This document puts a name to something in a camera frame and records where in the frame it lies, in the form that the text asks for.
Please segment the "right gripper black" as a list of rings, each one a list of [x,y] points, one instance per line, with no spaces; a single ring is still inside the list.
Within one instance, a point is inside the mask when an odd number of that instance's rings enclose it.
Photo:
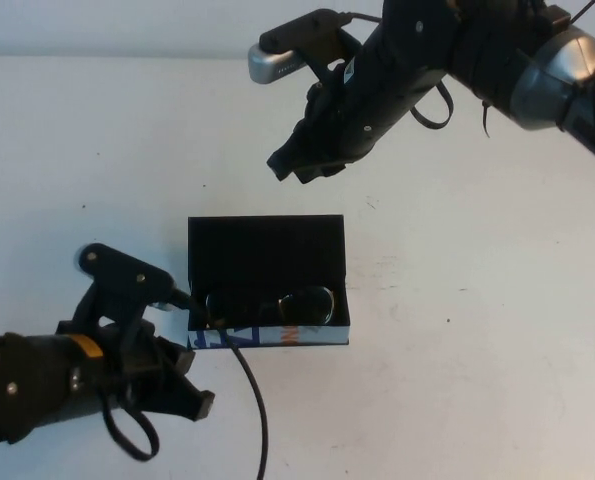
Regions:
[[[355,134],[340,111],[338,96],[321,81],[306,94],[303,118],[289,138],[268,159],[267,166],[279,181],[294,174],[302,184],[329,178],[346,168],[347,162],[366,156],[366,148],[354,144]]]

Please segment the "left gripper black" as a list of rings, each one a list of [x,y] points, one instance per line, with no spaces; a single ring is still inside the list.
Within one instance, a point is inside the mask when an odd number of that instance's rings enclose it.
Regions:
[[[189,372],[195,358],[192,349],[158,336],[149,321],[141,321],[132,336],[109,323],[100,328],[100,340],[114,370],[113,389],[128,405],[191,421],[209,415],[215,394],[176,376]]]

